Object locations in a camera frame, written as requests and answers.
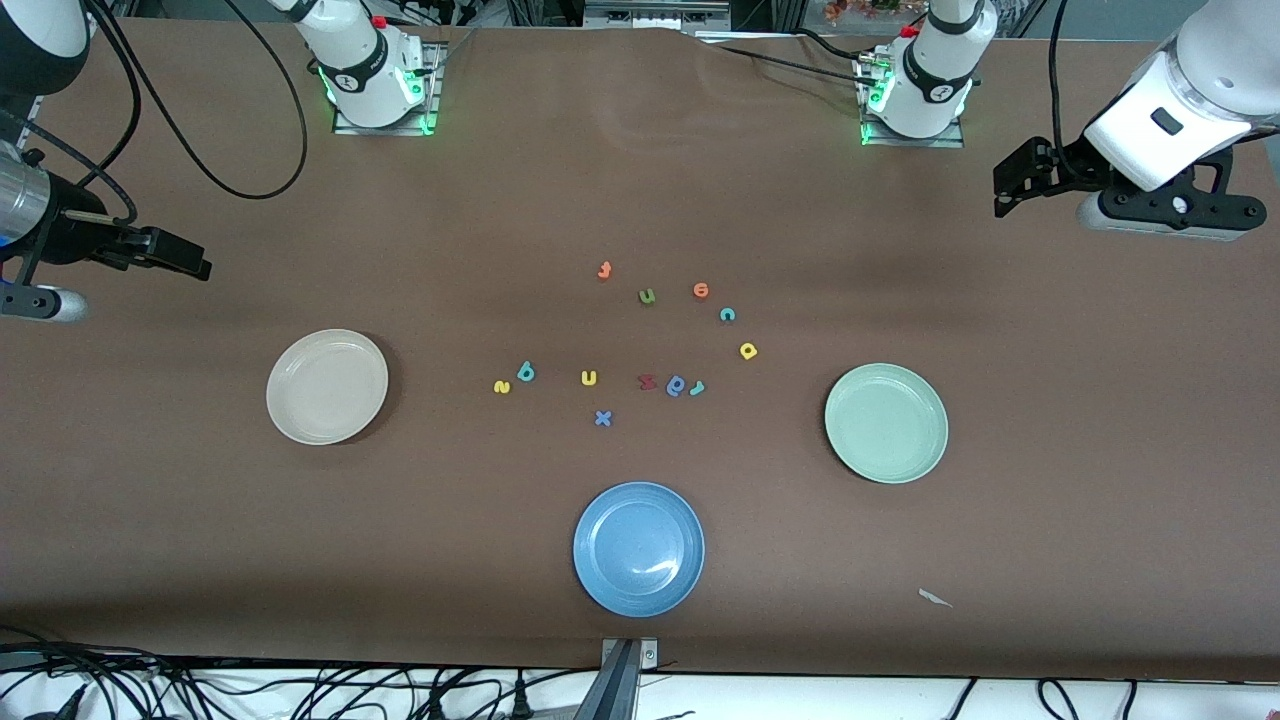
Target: metal bracket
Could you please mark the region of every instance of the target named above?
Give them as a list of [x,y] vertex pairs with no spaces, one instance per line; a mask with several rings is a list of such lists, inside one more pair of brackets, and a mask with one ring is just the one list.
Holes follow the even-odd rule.
[[[609,659],[609,651],[626,638],[604,638],[600,644],[600,664]],[[658,666],[658,638],[640,638],[640,669],[653,670]]]
[[419,78],[426,99],[399,120],[383,128],[366,128],[348,120],[334,106],[334,135],[384,135],[401,137],[420,137],[435,135],[435,124],[440,115],[440,94],[444,92],[444,65],[449,56],[448,42],[422,42],[422,70]]
[[[605,651],[604,664],[595,675],[595,682],[586,691],[582,705],[573,720],[632,720],[636,712],[636,697],[640,693],[640,662],[644,657],[641,646],[645,641],[613,639]],[[658,659],[654,650],[653,659]]]
[[964,147],[960,119],[952,118],[945,131],[933,137],[906,137],[893,132],[876,114],[873,106],[883,101],[884,91],[893,79],[892,56],[888,45],[878,45],[852,60],[854,76],[870,78],[876,85],[858,85],[858,115],[861,123],[863,145],[892,145],[899,147]]

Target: plate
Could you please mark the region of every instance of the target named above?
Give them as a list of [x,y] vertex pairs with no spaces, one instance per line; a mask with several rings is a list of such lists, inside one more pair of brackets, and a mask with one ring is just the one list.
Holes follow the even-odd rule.
[[704,547],[703,527],[685,498],[655,483],[623,483],[582,512],[573,534],[573,568],[605,610],[653,618],[694,591]]
[[365,429],[387,400],[387,359],[352,331],[294,342],[271,368],[266,411],[289,439],[333,445]]
[[827,439],[841,462],[877,483],[924,477],[947,448],[942,398],[906,368],[854,368],[827,395]]

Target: blue plate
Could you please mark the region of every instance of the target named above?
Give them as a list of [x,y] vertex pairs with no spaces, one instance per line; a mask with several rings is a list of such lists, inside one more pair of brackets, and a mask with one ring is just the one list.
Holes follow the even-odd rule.
[[573,533],[573,568],[611,612],[653,618],[680,605],[703,574],[703,525],[673,491],[623,483],[586,506]]

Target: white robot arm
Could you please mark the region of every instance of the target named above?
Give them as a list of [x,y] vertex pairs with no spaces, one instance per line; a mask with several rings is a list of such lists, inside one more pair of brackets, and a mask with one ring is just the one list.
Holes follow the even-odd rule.
[[358,0],[270,0],[302,33],[329,99],[352,123],[396,123],[426,100],[422,40],[372,18]]
[[[1065,147],[1028,140],[996,167],[996,217],[1019,202],[1085,191],[1092,229],[1229,241],[1266,208],[1229,195],[1231,145],[1271,132],[1280,113],[1280,13],[1274,0],[1210,0],[1152,53]],[[1193,183],[1215,172],[1212,190]]]
[[915,37],[888,45],[890,73],[868,110],[893,132],[933,137],[964,110],[973,70],[996,36],[996,9],[988,0],[934,0]]

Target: paper scrap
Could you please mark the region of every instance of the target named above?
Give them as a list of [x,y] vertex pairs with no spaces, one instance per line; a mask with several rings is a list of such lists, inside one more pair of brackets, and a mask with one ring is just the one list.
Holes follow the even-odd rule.
[[950,607],[952,610],[955,609],[955,605],[951,605],[950,602],[942,600],[941,597],[931,593],[929,591],[927,591],[924,588],[920,588],[920,597],[923,597],[924,600],[932,602],[933,605],[946,605],[947,607]]

